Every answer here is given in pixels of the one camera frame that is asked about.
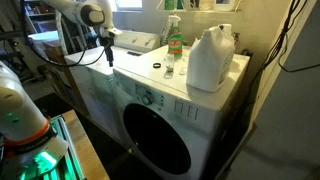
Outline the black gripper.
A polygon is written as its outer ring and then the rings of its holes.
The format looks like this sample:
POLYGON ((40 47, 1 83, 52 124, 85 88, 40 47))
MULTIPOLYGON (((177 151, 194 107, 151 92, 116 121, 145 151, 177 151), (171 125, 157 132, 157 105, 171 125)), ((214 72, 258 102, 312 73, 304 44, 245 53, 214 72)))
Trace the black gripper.
POLYGON ((99 42, 101 46, 105 47, 109 67, 113 67, 114 62, 113 62, 113 52, 111 47, 114 45, 114 39, 110 37, 100 37, 99 42))

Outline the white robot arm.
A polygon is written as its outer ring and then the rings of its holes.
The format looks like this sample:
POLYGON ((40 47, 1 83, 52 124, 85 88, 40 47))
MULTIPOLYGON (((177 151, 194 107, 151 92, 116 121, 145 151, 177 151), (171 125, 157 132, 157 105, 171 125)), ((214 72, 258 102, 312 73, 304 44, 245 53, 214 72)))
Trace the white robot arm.
MULTIPOLYGON (((109 0, 42 0, 73 23, 97 27, 99 38, 113 60, 112 40, 120 31, 113 24, 109 0)), ((6 65, 0 73, 0 132, 3 135, 1 180, 35 180, 56 169, 69 143, 59 137, 6 65)))

